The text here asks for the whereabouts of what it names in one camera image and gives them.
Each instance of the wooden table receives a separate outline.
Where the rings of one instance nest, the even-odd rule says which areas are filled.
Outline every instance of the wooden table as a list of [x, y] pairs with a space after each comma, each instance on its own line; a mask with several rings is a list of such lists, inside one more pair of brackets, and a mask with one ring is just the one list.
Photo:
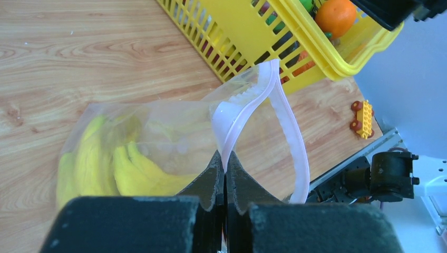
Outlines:
[[[58, 153], [89, 103], [197, 100], [220, 85], [153, 0], [4, 0], [0, 38], [2, 252], [39, 249]], [[370, 140], [349, 130], [362, 99], [353, 79], [289, 96], [313, 179], [381, 135], [375, 122]]]

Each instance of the basket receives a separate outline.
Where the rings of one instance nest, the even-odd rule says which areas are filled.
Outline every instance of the basket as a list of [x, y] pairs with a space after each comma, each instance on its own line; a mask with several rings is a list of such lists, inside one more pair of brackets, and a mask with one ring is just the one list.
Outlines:
[[357, 74], [403, 26], [389, 32], [357, 9], [356, 23], [334, 46], [299, 0], [157, 1], [223, 82], [279, 58], [286, 94]]

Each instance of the banana bunch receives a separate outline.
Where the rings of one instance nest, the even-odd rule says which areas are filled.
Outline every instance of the banana bunch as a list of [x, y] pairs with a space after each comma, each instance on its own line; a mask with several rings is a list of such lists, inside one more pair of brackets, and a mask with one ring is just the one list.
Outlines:
[[132, 115], [94, 118], [77, 151], [61, 156], [56, 200], [59, 208], [79, 196], [173, 196], [196, 174], [167, 174], [142, 155], [135, 143], [141, 122]]

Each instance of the plastic bag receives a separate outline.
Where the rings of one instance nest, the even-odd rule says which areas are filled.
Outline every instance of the plastic bag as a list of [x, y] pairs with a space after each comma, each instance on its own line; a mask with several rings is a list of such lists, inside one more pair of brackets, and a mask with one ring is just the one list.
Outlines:
[[276, 197], [293, 192], [291, 202], [305, 201], [307, 156], [278, 60], [250, 68], [201, 101], [90, 104], [61, 151], [57, 204], [78, 196], [175, 195], [216, 149], [225, 171], [235, 150]]

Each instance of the white wall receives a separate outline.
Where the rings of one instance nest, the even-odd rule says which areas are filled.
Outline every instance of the white wall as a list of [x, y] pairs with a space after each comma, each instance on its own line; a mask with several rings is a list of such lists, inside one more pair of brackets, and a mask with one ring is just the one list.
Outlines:
[[447, 159], [447, 12], [407, 20], [355, 80], [379, 123], [397, 127], [410, 151]]

